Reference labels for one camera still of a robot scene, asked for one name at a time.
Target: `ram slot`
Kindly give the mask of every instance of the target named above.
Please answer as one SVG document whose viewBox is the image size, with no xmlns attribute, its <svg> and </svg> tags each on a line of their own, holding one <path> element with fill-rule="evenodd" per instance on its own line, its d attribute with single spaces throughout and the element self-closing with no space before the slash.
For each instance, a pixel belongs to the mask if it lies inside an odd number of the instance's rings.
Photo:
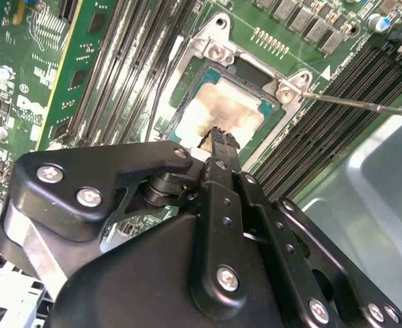
<svg viewBox="0 0 402 328">
<path fill-rule="evenodd" d="M 139 120 L 139 116 L 145 107 L 148 97 L 156 85 L 157 79 L 162 71 L 165 69 L 166 61 L 168 60 L 170 51 L 174 45 L 174 41 L 177 35 L 182 31 L 189 15 L 192 13 L 192 9 L 196 3 L 196 0 L 181 1 L 179 7 L 176 10 L 176 19 L 170 24 L 169 33 L 166 34 L 165 40 L 162 43 L 161 56 L 156 56 L 152 68 L 148 72 L 145 85 L 148 87 L 142 88 L 140 94 L 136 97 L 135 102 L 129 113 L 129 118 L 124 126 L 123 132 L 119 138 L 119 144 L 123 144 L 129 141 L 129 138 L 134 131 L 136 122 Z"/>
</svg>

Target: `black dimm slot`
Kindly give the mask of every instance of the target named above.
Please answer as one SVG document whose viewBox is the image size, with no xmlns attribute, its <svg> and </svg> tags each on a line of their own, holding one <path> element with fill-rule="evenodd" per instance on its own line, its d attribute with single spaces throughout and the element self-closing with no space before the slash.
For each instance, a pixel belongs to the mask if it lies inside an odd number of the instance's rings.
<svg viewBox="0 0 402 328">
<path fill-rule="evenodd" d="M 357 79 L 360 79 L 360 81 L 374 81 L 377 76 L 381 73 L 381 71 L 387 67 L 387 65 L 380 65 L 379 70 L 369 70 L 369 71 L 362 71 L 365 72 L 365 75 L 363 77 L 357 76 Z M 358 97 L 362 92 L 361 89 L 363 88 L 363 84 L 359 81 L 359 83 L 349 83 L 349 86 L 343 91 L 343 96 L 345 98 L 354 98 L 355 95 Z M 286 170 L 289 169 L 289 163 L 293 162 L 296 163 L 300 158 L 303 158 L 307 155 L 308 151 L 311 149 L 312 144 L 315 142 L 318 142 L 318 140 L 321 140 L 321 138 L 326 134 L 327 131 L 329 131 L 330 127 L 334 125 L 343 115 L 346 111 L 348 111 L 347 107 L 340 106 L 340 105 L 327 105 L 327 110 L 325 111 L 325 116 L 324 118 L 320 118 L 318 124 L 312 124 L 311 127 L 305 132 L 302 133 L 301 135 L 303 137 L 301 138 L 294 138 L 294 143 L 296 145 L 299 145 L 298 148 L 291 147 L 289 144 L 288 148 L 288 156 L 279 156 L 280 161 L 278 161 L 278 164 L 274 167 L 273 165 L 270 167 L 271 172 L 275 172 L 274 175 L 270 174 L 270 179 L 266 182 L 264 181 L 264 191 L 268 192 L 268 190 L 271 190 L 271 188 L 277 183 L 278 176 L 282 176 Z M 307 138 L 307 140 L 304 140 L 305 136 L 307 134 L 310 134 L 310 137 Z M 276 170 L 276 167 L 282 165 L 283 168 L 280 170 Z"/>
<path fill-rule="evenodd" d="M 137 80 L 140 77 L 140 74 L 142 73 L 142 69 L 146 61 L 150 57 L 150 52 L 153 50 L 156 43 L 158 42 L 161 32 L 163 31 L 164 20 L 169 18 L 171 14 L 170 10 L 172 9 L 173 3 L 171 1 L 165 1 L 163 5 L 165 5 L 165 8 L 161 9 L 162 12 L 161 18 L 157 20 L 157 22 L 155 22 L 154 24 L 155 28 L 153 32 L 151 32 L 151 35 L 148 36 L 147 38 L 148 41 L 147 45 L 145 47 L 142 47 L 142 49 L 140 49 L 138 59 L 133 60 L 131 62 L 129 73 L 126 76 L 121 89 L 123 91 L 120 93 L 118 101 L 116 102 L 115 109 L 110 119 L 108 120 L 108 125 L 104 130 L 103 136 L 100 139 L 104 144 L 110 143 L 111 139 L 113 138 L 118 123 L 120 121 L 120 118 L 124 113 L 125 106 L 134 90 L 134 87 L 137 83 Z"/>
<path fill-rule="evenodd" d="M 326 94 L 388 105 L 402 92 L 400 83 L 402 68 L 366 45 Z M 256 172 L 268 198 L 297 195 L 377 116 L 362 109 L 314 103 Z"/>
<path fill-rule="evenodd" d="M 87 112 L 87 109 L 89 108 L 90 101 L 92 99 L 92 95 L 94 92 L 96 92 L 96 87 L 98 85 L 99 81 L 99 76 L 102 75 L 102 73 L 106 72 L 103 70 L 103 65 L 107 59 L 107 56 L 109 55 L 109 52 L 111 50 L 111 45 L 114 42 L 115 36 L 116 36 L 116 28 L 118 26 L 119 20 L 123 17 L 124 11 L 129 10 L 128 14 L 128 23 L 126 24 L 126 29 L 130 27 L 130 24 L 133 20 L 134 13 L 136 13 L 138 5 L 140 4 L 140 0 L 134 1 L 132 6 L 130 7 L 125 7 L 127 4 L 126 1 L 124 0 L 118 0 L 115 10 L 113 12 L 113 17 L 111 18 L 111 22 L 109 25 L 109 28 L 107 30 L 107 33 L 105 34 L 105 37 L 103 38 L 103 44 L 100 48 L 98 57 L 96 58 L 96 63 L 94 64 L 94 69 L 91 73 L 91 76 L 88 81 L 88 85 L 85 89 L 83 98 L 81 99 L 81 104 L 79 106 L 78 111 L 76 112 L 74 118 L 69 124 L 68 132 L 69 132 L 69 137 L 73 137 L 78 133 L 79 127 L 84 121 L 85 113 Z"/>
<path fill-rule="evenodd" d="M 397 90 L 392 90 L 389 94 L 385 94 L 386 90 L 389 89 L 390 86 L 396 86 L 400 84 L 398 77 L 401 76 L 401 72 L 399 70 L 397 75 L 394 75 L 391 78 L 391 82 L 385 83 L 384 87 L 375 86 L 374 90 L 370 90 L 368 96 L 363 99 L 364 101 L 377 101 L 378 103 L 389 104 L 391 103 L 397 96 L 400 94 Z M 306 176 L 306 172 L 314 171 L 320 169 L 319 172 L 327 165 L 327 161 L 331 161 L 331 159 L 338 154 L 341 150 L 345 149 L 350 142 L 354 140 L 364 128 L 366 128 L 379 114 L 373 113 L 370 111 L 365 111 L 363 109 L 356 109 L 356 113 L 354 114 L 354 120 L 350 118 L 346 120 L 342 124 L 342 133 L 339 131 L 333 136 L 328 136 L 325 138 L 325 149 L 322 154 L 318 154 L 321 150 L 314 152 L 312 156 L 306 159 L 307 166 L 303 166 L 300 164 L 295 165 L 295 167 L 290 167 L 290 172 L 292 172 L 292 176 L 288 176 L 288 180 L 279 182 L 276 189 L 272 189 L 273 193 L 270 194 L 269 198 L 271 200 L 276 199 L 281 195 L 287 194 L 288 197 L 294 197 L 296 194 L 291 194 L 288 192 L 289 189 L 296 188 L 293 185 L 300 183 L 300 177 Z"/>
<path fill-rule="evenodd" d="M 151 13 L 150 19 L 146 21 L 145 31 L 142 34 L 141 39 L 139 40 L 138 49 L 136 54 L 141 53 L 142 48 L 144 47 L 145 41 L 148 37 L 151 36 L 151 31 L 154 31 L 156 27 L 154 23 L 161 19 L 161 17 L 165 14 L 162 10 L 162 5 L 165 3 L 162 0 L 159 0 L 158 4 L 155 6 L 155 9 Z M 122 72 L 122 67 L 128 57 L 131 47 L 134 44 L 135 38 L 139 33 L 140 27 L 145 22 L 145 16 L 147 15 L 149 8 L 148 6 L 151 4 L 151 1 L 143 1 L 141 4 L 141 8 L 139 9 L 139 13 L 136 14 L 135 20 L 133 21 L 133 26 L 136 28 L 136 33 L 134 31 L 130 31 L 126 34 L 126 40 L 122 45 L 122 48 L 118 51 L 118 58 L 111 69 L 110 80 L 105 86 L 105 91 L 101 94 L 101 97 L 98 101 L 98 104 L 93 112 L 93 117 L 89 122 L 89 128 L 86 130 L 84 141 L 86 144 L 90 144 L 92 142 L 91 138 L 94 138 L 96 135 L 101 120 L 103 118 L 104 112 L 107 109 L 107 104 L 112 95 L 113 89 L 120 78 L 120 73 Z M 132 64 L 137 61 L 136 56 L 132 59 Z"/>
<path fill-rule="evenodd" d="M 392 80 L 392 86 L 395 87 L 400 87 L 402 89 L 402 77 L 401 79 L 397 79 L 396 81 Z M 391 90 L 390 86 L 386 84 L 385 90 Z M 395 98 L 398 96 L 398 92 L 395 90 L 392 90 L 389 94 L 384 94 L 384 99 L 381 99 L 383 103 L 391 103 L 392 101 L 395 100 Z M 290 186 L 288 191 L 285 191 L 288 195 L 291 195 L 292 197 L 295 197 L 298 192 L 301 191 L 300 188 L 304 187 L 307 183 L 309 183 L 326 165 L 330 163 L 332 160 L 333 156 L 336 156 L 339 152 L 342 152 L 348 145 L 357 137 L 357 135 L 360 134 L 360 132 L 363 131 L 364 128 L 366 128 L 379 114 L 378 113 L 372 113 L 372 112 L 364 112 L 366 117 L 364 119 L 360 118 L 356 120 L 352 124 L 355 128 L 350 132 L 350 134 L 346 137 L 340 137 L 339 139 L 341 140 L 340 143 L 336 144 L 335 148 L 330 148 L 326 149 L 325 154 L 323 156 L 326 156 L 326 159 L 324 161 L 318 161 L 316 164 L 314 164 L 311 168 L 308 168 L 306 172 L 302 173 L 301 175 L 306 176 L 305 179 L 297 179 L 298 181 L 295 183 L 294 186 Z M 278 195 L 281 195 L 282 191 L 279 191 L 278 193 L 272 195 L 273 199 L 275 199 Z"/>
<path fill-rule="evenodd" d="M 402 89 L 402 81 L 396 81 L 393 83 L 395 88 L 401 88 Z M 395 98 L 398 96 L 397 92 L 391 92 L 388 95 L 388 98 L 386 99 L 386 102 L 391 103 L 392 101 L 395 100 Z M 370 115 L 367 116 L 367 118 L 363 121 L 361 121 L 355 131 L 356 133 L 350 134 L 348 137 L 346 137 L 338 147 L 333 150 L 335 154 L 338 154 L 339 152 L 342 152 L 345 148 L 349 146 L 349 144 L 359 135 L 364 128 L 366 128 L 379 114 L 377 113 L 370 113 Z M 309 169 L 308 173 L 304 173 L 305 178 L 301 179 L 298 184 L 295 184 L 295 186 L 292 186 L 288 191 L 285 192 L 285 194 L 290 195 L 291 197 L 295 197 L 307 184 L 312 182 L 314 178 L 318 176 L 318 174 L 326 167 L 328 164 L 330 164 L 332 160 L 332 156 L 329 156 L 325 159 L 324 162 L 321 162 L 318 164 L 316 167 L 313 169 Z"/>
<path fill-rule="evenodd" d="M 133 129 L 135 127 L 135 123 L 139 119 L 139 116 L 146 104 L 149 94 L 151 93 L 155 81 L 159 78 L 159 72 L 165 69 L 166 61 L 168 60 L 170 51 L 174 46 L 174 41 L 177 35 L 181 32 L 181 29 L 186 24 L 189 19 L 190 14 L 192 13 L 192 9 L 196 3 L 196 0 L 186 0 L 182 1 L 180 6 L 177 8 L 176 17 L 177 19 L 172 22 L 172 27 L 170 28 L 170 32 L 166 35 L 166 40 L 163 41 L 162 46 L 162 55 L 155 57 L 155 62 L 153 64 L 153 69 L 150 70 L 146 81 L 150 81 L 149 88 L 143 88 L 140 95 L 138 95 L 135 99 L 133 107 L 130 111 L 130 116 L 128 118 L 127 123 L 125 124 L 125 128 L 119 138 L 119 144 L 125 143 L 128 141 Z"/>
<path fill-rule="evenodd" d="M 376 79 L 387 67 L 387 64 L 389 64 L 388 61 L 384 60 L 383 65 L 380 64 L 378 69 L 373 69 L 370 72 L 372 72 L 372 77 Z M 374 81 L 373 80 L 368 80 L 370 78 L 369 74 L 366 74 L 365 77 L 362 78 L 362 81 Z M 367 87 L 359 87 L 359 88 L 354 88 L 352 92 L 359 92 L 359 95 L 365 94 L 365 97 L 359 96 L 358 98 L 363 101 L 375 101 L 376 100 L 376 95 L 378 95 L 379 90 L 371 90 L 369 93 L 366 93 Z M 353 124 L 353 121 L 356 120 L 356 118 L 359 115 L 362 115 L 364 113 L 363 109 L 352 109 L 351 107 L 346 107 L 346 106 L 341 106 L 341 105 L 332 105 L 331 107 L 335 106 L 336 109 L 333 109 L 333 111 L 338 112 L 339 114 L 337 115 L 338 117 L 333 120 L 333 122 L 329 121 L 329 126 L 325 125 L 324 129 L 327 129 L 324 131 L 323 134 L 316 134 L 312 135 L 312 138 L 316 140 L 316 143 L 312 146 L 309 147 L 308 151 L 305 154 L 300 154 L 298 153 L 298 156 L 293 157 L 293 164 L 288 165 L 288 163 L 283 167 L 283 170 L 281 172 L 275 171 L 275 174 L 273 178 L 270 179 L 270 181 L 274 182 L 271 183 L 269 186 L 265 188 L 266 192 L 269 192 L 270 190 L 273 190 L 274 187 L 276 187 L 276 193 L 281 192 L 281 188 L 279 188 L 279 185 L 287 183 L 291 179 L 293 179 L 293 176 L 299 175 L 300 171 L 305 169 L 302 165 L 302 161 L 300 161 L 303 157 L 306 156 L 306 164 L 309 165 L 312 162 L 312 158 L 315 155 L 315 149 L 313 148 L 320 148 L 321 144 L 326 144 L 325 148 L 328 147 L 328 144 L 334 142 L 336 137 L 339 135 L 341 131 L 345 131 L 348 129 L 351 125 Z M 342 124 L 334 125 L 336 121 L 344 117 L 341 121 Z M 293 172 L 292 175 L 286 175 L 286 172 Z M 278 180 L 279 176 L 284 176 L 286 178 L 286 181 Z"/>
<path fill-rule="evenodd" d="M 357 77 L 369 64 L 371 60 L 376 56 L 376 52 L 374 52 L 370 47 L 365 48 L 357 55 L 358 58 L 358 65 L 353 67 L 352 69 L 345 69 L 337 78 L 336 80 L 339 80 L 340 82 L 337 83 L 337 81 L 333 84 L 331 84 L 327 91 L 326 94 L 333 94 L 335 96 L 340 96 L 344 90 L 344 88 L 348 85 L 348 81 L 351 79 L 354 79 Z M 324 103 L 319 103 L 319 102 L 314 102 L 310 109 L 308 110 L 307 114 L 301 119 L 299 125 L 297 126 L 298 131 L 296 132 L 297 137 L 300 135 L 303 135 L 306 133 L 308 130 L 310 130 L 324 115 L 326 111 L 328 111 L 329 108 L 324 104 Z M 282 142 L 275 150 L 275 153 L 281 153 L 285 149 L 292 150 L 293 145 L 291 145 L 289 142 Z M 259 169 L 257 172 L 257 178 L 259 181 L 263 181 L 264 179 L 267 178 L 267 175 L 269 175 L 269 172 L 271 171 L 270 167 L 274 164 L 274 161 L 281 161 L 282 159 L 279 159 L 278 157 L 273 156 L 271 159 L 269 159 L 266 163 L 264 163 L 263 167 Z"/>
</svg>

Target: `green circuit board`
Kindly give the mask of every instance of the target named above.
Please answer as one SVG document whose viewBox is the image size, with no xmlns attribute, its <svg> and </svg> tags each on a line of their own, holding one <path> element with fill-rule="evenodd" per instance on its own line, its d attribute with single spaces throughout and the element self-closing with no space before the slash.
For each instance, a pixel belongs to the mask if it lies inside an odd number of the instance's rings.
<svg viewBox="0 0 402 328">
<path fill-rule="evenodd" d="M 0 1 L 0 198 L 14 161 L 38 147 L 46 120 L 59 122 L 57 113 L 81 98 L 114 2 L 83 8 L 77 1 L 78 15 L 60 18 L 58 0 Z M 105 17 L 90 32 L 96 13 Z"/>
</svg>

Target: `screw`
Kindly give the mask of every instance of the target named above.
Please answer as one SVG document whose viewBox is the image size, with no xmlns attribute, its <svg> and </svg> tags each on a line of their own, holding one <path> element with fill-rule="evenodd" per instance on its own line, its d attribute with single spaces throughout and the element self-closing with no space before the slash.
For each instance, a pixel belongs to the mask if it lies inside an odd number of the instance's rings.
<svg viewBox="0 0 402 328">
<path fill-rule="evenodd" d="M 247 174 L 245 177 L 247 178 L 247 181 L 249 183 L 252 183 L 253 185 L 255 185 L 257 183 L 256 179 L 253 178 L 252 176 L 250 176 L 249 174 Z"/>
<path fill-rule="evenodd" d="M 284 207 L 286 207 L 287 210 L 293 212 L 294 211 L 294 206 L 292 206 L 292 204 L 290 202 L 288 202 L 287 200 L 283 201 L 283 205 Z"/>
<path fill-rule="evenodd" d="M 386 311 L 386 313 L 388 313 L 388 315 L 391 317 L 392 320 L 394 320 L 396 323 L 400 323 L 400 318 L 399 316 L 397 316 L 397 313 L 395 312 L 394 309 L 392 309 L 391 307 L 385 305 L 384 309 Z"/>
<path fill-rule="evenodd" d="M 377 305 L 369 303 L 368 310 L 370 311 L 373 318 L 376 319 L 377 321 L 379 321 L 380 323 L 385 321 L 384 315 L 382 314 L 380 309 L 377 307 Z"/>
<path fill-rule="evenodd" d="M 55 167 L 45 165 L 37 170 L 37 177 L 47 183 L 57 183 L 63 180 L 63 172 Z"/>
<path fill-rule="evenodd" d="M 77 193 L 77 200 L 81 205 L 97 207 L 102 202 L 99 192 L 92 188 L 83 188 Z"/>
<path fill-rule="evenodd" d="M 216 278 L 222 288 L 228 292 L 234 292 L 239 287 L 239 280 L 235 273 L 224 266 L 216 271 Z"/>
<path fill-rule="evenodd" d="M 175 148 L 174 152 L 175 152 L 176 156 L 178 156 L 178 157 L 180 157 L 182 159 L 187 158 L 186 152 L 184 150 L 181 150 L 180 148 Z"/>
<path fill-rule="evenodd" d="M 293 100 L 294 95 L 289 88 L 283 88 L 278 92 L 277 97 L 282 104 L 289 104 Z"/>
<path fill-rule="evenodd" d="M 309 82 L 309 75 L 306 74 L 306 73 L 300 75 L 300 76 L 299 76 L 299 82 L 300 82 L 301 84 L 305 84 L 305 83 Z"/>
<path fill-rule="evenodd" d="M 226 22 L 224 19 L 219 18 L 219 19 L 217 19 L 217 21 L 216 21 L 216 26 L 217 26 L 219 29 L 225 29 L 226 26 L 227 26 L 227 22 Z"/>
<path fill-rule="evenodd" d="M 324 325 L 329 323 L 329 312 L 322 304 L 322 302 L 318 301 L 317 299 L 311 299 L 309 301 L 310 311 L 312 311 L 313 316 Z"/>
<path fill-rule="evenodd" d="M 224 51 L 216 44 L 210 48 L 210 56 L 213 60 L 219 61 L 224 56 Z"/>
<path fill-rule="evenodd" d="M 227 169 L 227 165 L 223 161 L 217 160 L 216 165 L 222 169 Z"/>
</svg>

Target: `silver screw head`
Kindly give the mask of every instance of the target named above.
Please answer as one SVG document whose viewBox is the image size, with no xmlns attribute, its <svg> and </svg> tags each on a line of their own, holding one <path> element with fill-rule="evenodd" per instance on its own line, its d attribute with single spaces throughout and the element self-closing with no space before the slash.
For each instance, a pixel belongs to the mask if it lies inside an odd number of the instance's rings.
<svg viewBox="0 0 402 328">
<path fill-rule="evenodd" d="M 329 312 L 327 312 L 327 309 L 322 302 L 317 299 L 311 299 L 309 301 L 309 307 L 315 319 L 324 325 L 329 323 Z"/>
<path fill-rule="evenodd" d="M 103 199 L 99 192 L 95 189 L 83 188 L 77 192 L 77 200 L 81 205 L 87 207 L 97 207 Z"/>
<path fill-rule="evenodd" d="M 287 210 L 293 212 L 294 211 L 294 206 L 292 206 L 292 204 L 290 202 L 288 202 L 287 200 L 283 201 L 283 205 L 284 207 L 286 207 Z"/>
<path fill-rule="evenodd" d="M 253 178 L 252 176 L 250 176 L 249 174 L 247 174 L 245 177 L 247 178 L 247 181 L 249 183 L 252 183 L 253 185 L 255 185 L 257 183 L 256 179 Z"/>
<path fill-rule="evenodd" d="M 386 313 L 391 317 L 392 320 L 394 320 L 396 323 L 400 323 L 400 318 L 397 316 L 397 313 L 392 307 L 389 307 L 387 305 L 384 306 L 384 309 Z"/>
<path fill-rule="evenodd" d="M 228 292 L 234 292 L 239 287 L 239 280 L 236 274 L 224 266 L 218 268 L 216 278 L 221 287 Z"/>
<path fill-rule="evenodd" d="M 37 170 L 37 177 L 47 183 L 57 183 L 63 180 L 63 172 L 55 166 L 45 165 Z"/>
<path fill-rule="evenodd" d="M 380 311 L 380 309 L 377 307 L 377 305 L 369 303 L 368 310 L 370 311 L 373 318 L 376 319 L 377 321 L 379 321 L 380 323 L 385 321 L 384 315 Z"/>
<path fill-rule="evenodd" d="M 175 148 L 174 153 L 176 156 L 180 157 L 181 159 L 187 158 L 186 152 L 180 148 Z"/>
</svg>

